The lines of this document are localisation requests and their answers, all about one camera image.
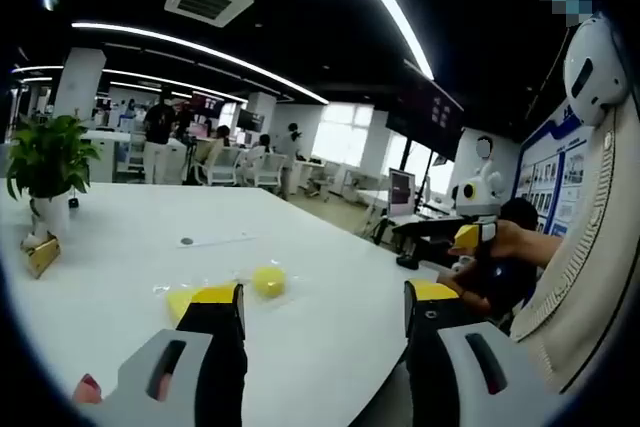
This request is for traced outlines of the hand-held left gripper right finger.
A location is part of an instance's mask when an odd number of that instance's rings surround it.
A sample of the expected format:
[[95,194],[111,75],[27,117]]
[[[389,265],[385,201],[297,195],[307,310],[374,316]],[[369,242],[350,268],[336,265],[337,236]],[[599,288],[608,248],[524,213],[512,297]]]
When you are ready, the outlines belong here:
[[450,288],[404,284],[405,364],[415,426],[549,426],[564,399],[522,346],[490,322],[473,322]]

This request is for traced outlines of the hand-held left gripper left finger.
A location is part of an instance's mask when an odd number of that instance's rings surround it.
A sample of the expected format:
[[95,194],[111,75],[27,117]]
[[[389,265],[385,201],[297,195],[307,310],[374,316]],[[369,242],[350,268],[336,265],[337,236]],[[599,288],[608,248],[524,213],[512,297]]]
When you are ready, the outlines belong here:
[[243,285],[202,288],[177,327],[124,361],[116,388],[82,416],[93,426],[240,426],[244,341]]

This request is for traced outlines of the person's right hand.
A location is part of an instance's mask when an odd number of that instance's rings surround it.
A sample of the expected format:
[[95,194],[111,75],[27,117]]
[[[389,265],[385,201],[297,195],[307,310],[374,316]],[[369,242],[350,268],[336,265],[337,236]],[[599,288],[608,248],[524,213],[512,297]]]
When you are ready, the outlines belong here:
[[472,256],[478,254],[492,258],[517,258],[527,260],[525,230],[511,221],[497,220],[495,237],[480,245],[475,250],[449,248],[448,253],[454,256]]

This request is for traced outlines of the person's left hand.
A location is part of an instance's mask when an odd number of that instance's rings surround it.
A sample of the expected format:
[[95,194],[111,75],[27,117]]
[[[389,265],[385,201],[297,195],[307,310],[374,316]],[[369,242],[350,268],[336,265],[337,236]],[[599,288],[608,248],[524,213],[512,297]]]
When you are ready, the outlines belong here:
[[88,404],[99,404],[102,401],[101,387],[89,373],[84,374],[76,385],[72,400]]

